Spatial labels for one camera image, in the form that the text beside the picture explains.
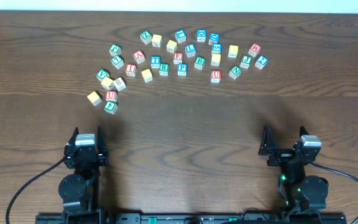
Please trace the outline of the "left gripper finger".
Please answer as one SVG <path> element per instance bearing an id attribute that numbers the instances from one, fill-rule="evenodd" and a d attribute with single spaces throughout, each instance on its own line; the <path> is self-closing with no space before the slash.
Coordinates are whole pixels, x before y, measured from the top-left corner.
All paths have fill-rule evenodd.
<path id="1" fill-rule="evenodd" d="M 71 138 L 68 141 L 69 146 L 75 145 L 75 141 L 76 141 L 76 137 L 77 137 L 78 133 L 79 133 L 79 130 L 78 130 L 78 127 L 76 127 L 74 129 L 74 132 L 73 132 Z"/>
<path id="2" fill-rule="evenodd" d="M 105 143 L 105 140 L 104 140 L 104 136 L 103 136 L 103 130 L 100 126 L 98 126 L 98 136 L 97 136 L 97 145 L 98 145 L 98 151 L 99 153 L 105 153 L 108 151 L 107 149 L 107 145 Z"/>

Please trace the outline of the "green N block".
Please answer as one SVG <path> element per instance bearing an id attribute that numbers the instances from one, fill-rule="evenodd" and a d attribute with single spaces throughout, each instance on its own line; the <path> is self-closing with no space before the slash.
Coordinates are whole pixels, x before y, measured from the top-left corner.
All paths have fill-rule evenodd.
<path id="1" fill-rule="evenodd" d="M 234 65 L 230 71 L 229 71 L 229 76 L 233 79 L 233 80 L 236 80 L 242 73 L 242 69 L 237 66 L 237 65 Z"/>

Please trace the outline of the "red E block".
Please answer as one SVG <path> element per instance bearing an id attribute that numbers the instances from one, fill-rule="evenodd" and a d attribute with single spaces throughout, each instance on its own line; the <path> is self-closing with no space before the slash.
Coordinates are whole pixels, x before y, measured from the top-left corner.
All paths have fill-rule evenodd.
<path id="1" fill-rule="evenodd" d="M 175 52 L 173 54 L 173 63 L 175 65 L 183 63 L 183 54 L 181 52 Z"/>

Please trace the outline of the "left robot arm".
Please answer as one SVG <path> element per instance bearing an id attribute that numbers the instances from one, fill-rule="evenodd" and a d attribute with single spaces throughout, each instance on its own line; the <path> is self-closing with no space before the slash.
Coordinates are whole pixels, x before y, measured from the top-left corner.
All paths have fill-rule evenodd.
<path id="1" fill-rule="evenodd" d="M 63 199 L 64 223 L 109 223 L 110 214 L 99 206 L 100 167 L 109 165 L 109 153 L 101 127 L 96 134 L 80 134 L 75 128 L 64 148 L 63 162 L 74 173 L 58 186 Z"/>

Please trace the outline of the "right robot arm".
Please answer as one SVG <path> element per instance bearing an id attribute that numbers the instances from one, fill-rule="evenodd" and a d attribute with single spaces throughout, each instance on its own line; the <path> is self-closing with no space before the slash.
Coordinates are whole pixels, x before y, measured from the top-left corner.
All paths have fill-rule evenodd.
<path id="1" fill-rule="evenodd" d="M 278 188 L 286 201 L 283 219 L 287 222 L 296 215 L 319 213 L 326 208 L 328 181 L 305 173 L 305 166 L 315 161 L 321 146 L 319 138 L 310 135 L 302 126 L 300 139 L 291 148 L 280 149 L 270 128 L 264 127 L 258 155 L 267 156 L 267 165 L 277 166 L 281 170 Z"/>

